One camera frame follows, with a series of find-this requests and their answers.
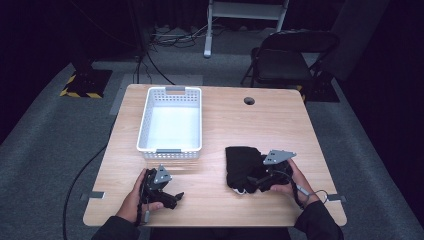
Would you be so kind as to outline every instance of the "person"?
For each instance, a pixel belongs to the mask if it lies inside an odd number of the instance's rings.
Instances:
[[[306,180],[303,173],[299,170],[292,159],[287,160],[293,169],[293,180],[302,186],[307,192],[312,193],[309,196],[298,194],[299,200],[303,203],[304,211],[298,217],[294,227],[306,233],[308,240],[343,240],[343,232],[334,222],[330,213],[321,202],[319,197],[314,194],[312,187]],[[127,195],[121,208],[115,216],[110,217],[107,222],[99,228],[92,240],[137,240],[140,231],[134,226],[137,218],[137,205],[140,199],[139,189],[143,181],[146,169],[143,169],[134,188]],[[291,185],[273,185],[271,191],[281,192],[293,196]],[[150,203],[149,210],[158,210],[163,208],[159,202]],[[154,229],[151,239],[290,239],[286,228],[232,228],[232,229],[212,229],[212,228],[167,228]]]

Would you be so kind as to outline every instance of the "white plastic basket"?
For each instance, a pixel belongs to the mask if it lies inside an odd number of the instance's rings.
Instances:
[[[137,149],[145,159],[196,159],[202,148],[202,90],[151,87]]]

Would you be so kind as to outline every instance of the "black sleeve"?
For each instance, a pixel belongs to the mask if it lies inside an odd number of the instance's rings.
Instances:
[[[140,231],[127,220],[112,216],[106,223],[97,230],[92,240],[137,240],[140,236]]]
[[[342,240],[343,232],[321,201],[309,204],[294,225],[308,240]]]

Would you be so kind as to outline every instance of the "chair backrest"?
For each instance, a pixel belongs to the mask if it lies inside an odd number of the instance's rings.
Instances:
[[[324,53],[335,48],[339,37],[326,31],[290,30],[269,35],[260,50]]]

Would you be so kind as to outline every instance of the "table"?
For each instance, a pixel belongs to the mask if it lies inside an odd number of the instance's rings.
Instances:
[[[145,160],[136,149],[146,94],[153,85],[130,85],[125,93],[84,223],[99,226],[115,215],[143,168],[163,163],[173,176],[169,194],[185,192],[174,210],[152,212],[148,226],[293,226],[301,210],[276,192],[238,195],[226,184],[225,147],[251,146],[293,151],[293,160],[314,190],[336,193],[299,92],[283,89],[201,87],[203,148],[197,160]],[[244,103],[245,97],[255,100]],[[339,225],[346,216],[338,201],[325,204]]]
[[[289,0],[282,1],[282,4],[280,5],[219,1],[214,2],[213,0],[209,0],[208,29],[206,32],[205,50],[203,56],[205,58],[209,58],[212,54],[213,17],[277,20],[278,22],[275,30],[276,32],[279,32],[283,26],[288,4]]]

